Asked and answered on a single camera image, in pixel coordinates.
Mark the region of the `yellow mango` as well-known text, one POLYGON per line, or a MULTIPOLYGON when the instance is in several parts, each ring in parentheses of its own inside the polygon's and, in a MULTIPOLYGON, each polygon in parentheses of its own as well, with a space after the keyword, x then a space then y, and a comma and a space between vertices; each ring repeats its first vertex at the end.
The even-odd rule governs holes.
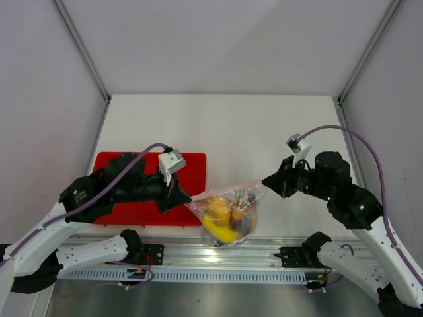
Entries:
POLYGON ((202 219, 203 226, 206 230, 213 235, 216 239, 223 243, 232 243, 239 237, 239 233, 229 226, 217 226, 209 216, 202 219))

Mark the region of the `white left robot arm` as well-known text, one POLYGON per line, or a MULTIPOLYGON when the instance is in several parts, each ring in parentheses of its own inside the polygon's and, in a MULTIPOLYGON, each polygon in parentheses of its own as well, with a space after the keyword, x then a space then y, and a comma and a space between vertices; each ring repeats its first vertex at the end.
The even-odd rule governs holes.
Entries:
POLYGON ((158 167, 145 173, 144 154, 123 153, 88 176, 76 179, 51 211, 14 244, 1 245, 1 294, 31 294, 48 288, 70 271, 96 264, 140 264, 145 246, 135 230, 93 244, 66 247, 77 231, 111 214, 119 203, 155 203, 161 213, 190 203, 177 172, 186 166, 182 154, 166 148, 158 167))

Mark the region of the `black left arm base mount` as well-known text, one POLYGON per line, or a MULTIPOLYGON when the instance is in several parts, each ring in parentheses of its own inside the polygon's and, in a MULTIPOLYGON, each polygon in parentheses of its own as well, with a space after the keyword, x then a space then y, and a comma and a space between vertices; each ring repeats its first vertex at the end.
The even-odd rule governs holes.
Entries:
POLYGON ((161 266, 165 255, 165 246, 162 244, 145 244, 141 255, 141 265, 161 266))

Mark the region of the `clear zip top bag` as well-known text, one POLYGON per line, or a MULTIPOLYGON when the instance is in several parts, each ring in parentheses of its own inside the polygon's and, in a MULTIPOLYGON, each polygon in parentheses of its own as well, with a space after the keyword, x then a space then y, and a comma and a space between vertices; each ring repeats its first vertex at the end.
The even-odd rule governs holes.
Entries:
POLYGON ((191 197, 188 210, 201 222, 202 239, 214 248, 231 246, 252 235, 258 206, 266 194, 261 180, 253 180, 191 197))

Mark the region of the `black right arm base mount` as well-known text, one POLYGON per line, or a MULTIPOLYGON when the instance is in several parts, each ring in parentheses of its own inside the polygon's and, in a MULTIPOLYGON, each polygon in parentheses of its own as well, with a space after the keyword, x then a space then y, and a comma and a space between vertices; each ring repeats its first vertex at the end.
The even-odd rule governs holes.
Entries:
POLYGON ((283 268, 322 269, 316 251, 303 247, 280 247, 274 257, 280 259, 283 268))

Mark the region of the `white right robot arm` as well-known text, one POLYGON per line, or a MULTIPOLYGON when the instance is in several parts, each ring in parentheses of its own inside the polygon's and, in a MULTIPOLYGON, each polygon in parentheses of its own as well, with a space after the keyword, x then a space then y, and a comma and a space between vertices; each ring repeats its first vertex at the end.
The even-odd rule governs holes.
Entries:
POLYGON ((401 258, 385 228, 382 204, 369 190, 353 183, 350 164, 340 153, 319 153, 313 168, 304 160, 295 161, 294 156, 285 158, 262 185, 285 199, 301 192, 325 201, 329 213, 360 239, 379 268, 364 264, 322 232, 301 245, 307 265, 335 269, 371 296, 384 316, 422 315, 422 269, 409 268, 401 258))

